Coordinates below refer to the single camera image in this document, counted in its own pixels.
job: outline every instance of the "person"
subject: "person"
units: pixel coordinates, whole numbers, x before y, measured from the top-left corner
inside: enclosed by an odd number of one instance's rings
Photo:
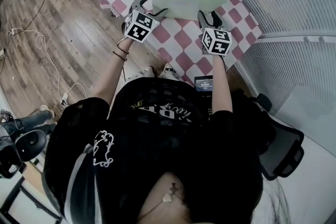
[[[210,119],[169,66],[129,80],[110,111],[131,45],[120,42],[92,97],[61,116],[43,172],[49,200],[69,223],[250,223],[259,155],[233,113],[222,58],[213,56]]]
[[[33,113],[24,118],[13,119],[3,122],[5,114],[0,114],[0,137],[11,136],[15,133],[18,137],[20,134],[27,133],[32,130],[41,130],[46,135],[50,135],[55,129],[56,124],[48,122],[55,117],[55,113],[47,105],[43,104],[40,111]]]

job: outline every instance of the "bracelet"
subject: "bracelet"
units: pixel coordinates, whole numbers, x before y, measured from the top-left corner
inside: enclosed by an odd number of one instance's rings
[[[128,55],[128,54],[130,54],[129,52],[126,52],[126,51],[124,51],[123,49],[120,49],[124,54],[126,54],[126,55]]]
[[[113,51],[113,53],[115,54],[115,55],[117,55],[117,56],[119,56],[121,59],[123,59],[124,61],[127,61],[127,59],[126,58],[122,58],[119,54],[116,54],[116,52],[115,51]]]

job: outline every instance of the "black cable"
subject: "black cable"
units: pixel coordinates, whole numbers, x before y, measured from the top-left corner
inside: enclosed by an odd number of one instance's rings
[[[16,34],[14,34],[13,36],[16,36],[17,34],[20,34],[21,32],[23,32],[23,31],[25,31],[25,30],[27,30],[27,28],[32,24],[32,22],[33,22],[33,20],[36,18],[36,16],[40,13],[40,11],[41,11],[41,9],[42,9],[42,7],[43,7],[43,5],[44,5],[44,3],[45,3],[45,1],[46,0],[43,0],[43,2],[42,2],[42,5],[41,5],[41,7],[40,7],[40,9],[38,10],[38,12],[36,13],[36,15],[34,16],[34,18],[30,21],[30,23],[28,24],[28,26],[25,28],[25,29],[23,29],[23,30],[21,30],[20,32],[17,32]],[[2,67],[1,67],[1,72],[0,72],[0,75],[2,74],[2,71],[4,70],[4,66],[5,66],[5,60],[6,60],[6,56],[7,56],[7,52],[8,52],[8,46],[9,46],[9,33],[8,33],[8,42],[7,42],[7,47],[6,47],[6,50],[5,50],[5,55],[4,55],[4,62],[3,62],[3,64],[2,64]]]

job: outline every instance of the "black t-shirt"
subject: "black t-shirt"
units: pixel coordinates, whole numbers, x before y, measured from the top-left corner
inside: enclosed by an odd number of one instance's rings
[[[230,147],[240,143],[233,114],[219,111],[208,121],[202,99],[188,84],[133,80],[117,94],[108,113],[102,99],[80,101],[65,109],[50,138],[43,184],[70,222],[136,223],[147,195],[166,172],[179,178],[187,205],[196,211],[193,195],[214,199],[211,188],[220,191],[223,172],[234,172],[239,164],[255,174],[257,188],[251,195],[256,203],[261,178],[256,152],[243,148],[244,155],[230,164]],[[216,214],[210,215],[192,214],[195,222],[216,220]]]

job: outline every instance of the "checkered tablecloth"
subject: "checkered tablecloth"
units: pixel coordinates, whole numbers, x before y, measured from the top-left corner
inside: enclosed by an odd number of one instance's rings
[[[100,0],[100,5],[111,9],[116,16],[126,16],[133,1]],[[147,1],[144,7],[151,11],[152,1]],[[229,0],[217,12],[227,21],[233,37],[230,52],[224,58],[230,68],[261,35],[261,30],[242,0]],[[158,50],[177,74],[193,84],[195,76],[212,75],[212,56],[202,55],[198,38],[201,33],[196,21],[165,18],[146,42]]]

